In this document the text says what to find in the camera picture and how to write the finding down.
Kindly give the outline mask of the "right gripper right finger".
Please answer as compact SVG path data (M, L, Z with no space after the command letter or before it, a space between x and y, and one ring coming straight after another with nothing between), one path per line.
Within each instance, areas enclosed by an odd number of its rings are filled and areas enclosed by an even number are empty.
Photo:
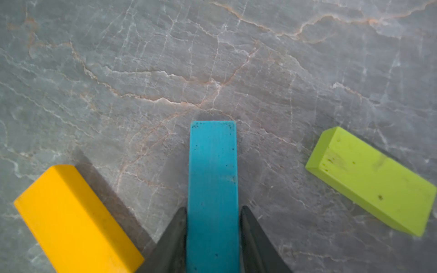
M292 273L247 206L241 208L240 228L246 273Z

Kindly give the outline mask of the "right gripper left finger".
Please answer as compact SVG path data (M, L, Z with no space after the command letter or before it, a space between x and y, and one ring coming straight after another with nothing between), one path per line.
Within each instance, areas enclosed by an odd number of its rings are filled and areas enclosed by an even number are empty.
M187 208L181 207L137 273L185 273Z

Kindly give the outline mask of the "teal block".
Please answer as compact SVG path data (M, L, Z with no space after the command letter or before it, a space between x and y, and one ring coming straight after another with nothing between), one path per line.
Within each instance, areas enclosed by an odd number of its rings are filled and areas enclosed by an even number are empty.
M233 121L194 121L188 179L188 273L240 272L237 133Z

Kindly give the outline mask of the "yellow-orange block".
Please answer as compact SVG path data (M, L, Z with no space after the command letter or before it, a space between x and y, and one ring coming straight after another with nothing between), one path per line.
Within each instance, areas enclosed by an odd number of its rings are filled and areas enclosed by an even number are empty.
M134 273L144 257L73 165L55 165L14 206L58 273Z

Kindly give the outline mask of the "green block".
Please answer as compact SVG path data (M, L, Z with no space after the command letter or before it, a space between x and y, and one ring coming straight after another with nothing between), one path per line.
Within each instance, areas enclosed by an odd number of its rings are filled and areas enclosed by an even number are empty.
M436 186L343 128L322 132L306 170L391 228L423 236Z

